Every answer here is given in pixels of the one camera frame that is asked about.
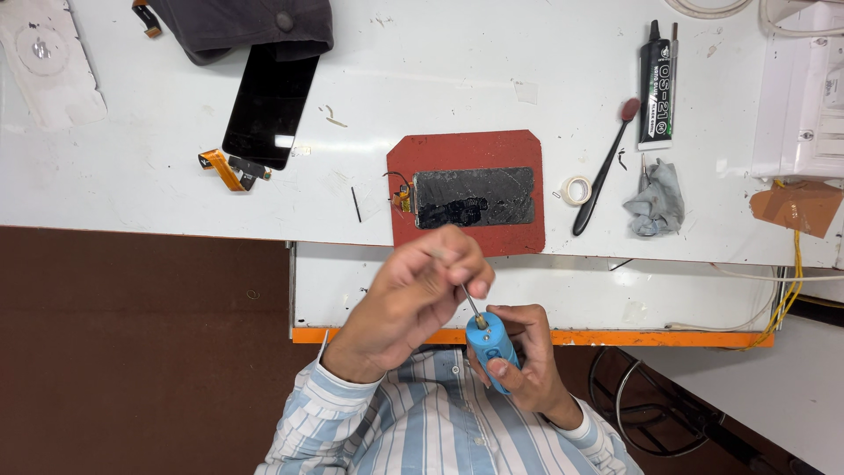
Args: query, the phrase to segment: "fingernail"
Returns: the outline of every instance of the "fingernail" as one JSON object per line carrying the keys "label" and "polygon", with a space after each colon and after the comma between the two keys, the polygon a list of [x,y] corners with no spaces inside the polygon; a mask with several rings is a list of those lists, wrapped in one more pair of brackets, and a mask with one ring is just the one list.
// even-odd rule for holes
{"label": "fingernail", "polygon": [[507,372],[507,363],[501,358],[490,359],[490,362],[487,363],[487,365],[490,366],[492,374],[498,378],[504,376]]}
{"label": "fingernail", "polygon": [[476,285],[476,287],[478,288],[478,290],[480,291],[480,297],[481,297],[481,298],[486,298],[486,294],[487,294],[487,292],[489,292],[489,291],[490,291],[490,286],[489,286],[489,284],[487,284],[487,283],[486,283],[486,282],[484,282],[484,281],[481,281],[481,282],[478,282],[478,283],[477,283],[477,284],[475,284],[475,285]]}
{"label": "fingernail", "polygon": [[469,271],[469,269],[461,267],[460,269],[457,269],[457,270],[452,272],[452,279],[454,279],[455,281],[458,281],[460,283],[463,283],[463,282],[467,281],[471,275],[472,275],[472,273]]}

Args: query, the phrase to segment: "striped shirt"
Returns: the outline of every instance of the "striped shirt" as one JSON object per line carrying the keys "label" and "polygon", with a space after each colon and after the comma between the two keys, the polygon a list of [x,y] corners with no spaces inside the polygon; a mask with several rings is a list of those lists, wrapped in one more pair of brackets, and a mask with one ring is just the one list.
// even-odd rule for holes
{"label": "striped shirt", "polygon": [[375,383],[296,376],[265,474],[639,474],[618,433],[586,403],[567,431],[486,389],[465,347],[425,347]]}

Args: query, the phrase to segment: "blue screwdriver handle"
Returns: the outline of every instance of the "blue screwdriver handle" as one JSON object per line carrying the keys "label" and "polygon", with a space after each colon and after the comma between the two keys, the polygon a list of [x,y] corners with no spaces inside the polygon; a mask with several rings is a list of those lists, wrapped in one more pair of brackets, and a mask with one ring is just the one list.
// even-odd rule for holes
{"label": "blue screwdriver handle", "polygon": [[478,323],[474,318],[470,318],[466,324],[466,342],[472,346],[475,354],[478,355],[481,367],[486,371],[486,375],[490,377],[492,385],[501,394],[510,394],[510,391],[504,389],[492,374],[486,368],[486,362],[492,358],[504,358],[512,363],[516,368],[522,369],[519,360],[516,357],[516,349],[513,348],[513,343],[510,337],[507,336],[507,330],[504,328],[504,323],[498,318],[498,315],[490,312],[481,312],[486,323],[489,325],[486,329],[478,328]]}

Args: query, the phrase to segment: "man's right hand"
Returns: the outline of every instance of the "man's right hand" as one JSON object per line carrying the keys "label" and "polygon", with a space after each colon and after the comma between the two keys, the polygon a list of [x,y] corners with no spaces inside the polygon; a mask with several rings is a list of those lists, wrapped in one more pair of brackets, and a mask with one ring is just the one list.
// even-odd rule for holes
{"label": "man's right hand", "polygon": [[353,383],[378,381],[439,330],[465,298],[485,298],[495,273],[474,239],[443,226],[397,248],[322,355]]}
{"label": "man's right hand", "polygon": [[[489,305],[487,312],[505,321],[507,335],[518,351],[521,347],[525,362],[522,370],[504,358],[493,358],[486,363],[495,379],[511,392],[516,407],[523,411],[541,412],[560,429],[577,429],[583,422],[580,406],[571,397],[560,379],[551,345],[548,317],[540,305]],[[490,378],[481,367],[478,357],[468,346],[469,364],[490,385]]]}

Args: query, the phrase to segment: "broken phone display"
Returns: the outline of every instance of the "broken phone display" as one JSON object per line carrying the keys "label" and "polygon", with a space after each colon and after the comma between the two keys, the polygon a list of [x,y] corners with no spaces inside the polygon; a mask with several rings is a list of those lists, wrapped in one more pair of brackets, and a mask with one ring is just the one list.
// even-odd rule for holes
{"label": "broken phone display", "polygon": [[413,182],[418,229],[533,222],[531,167],[416,172]]}

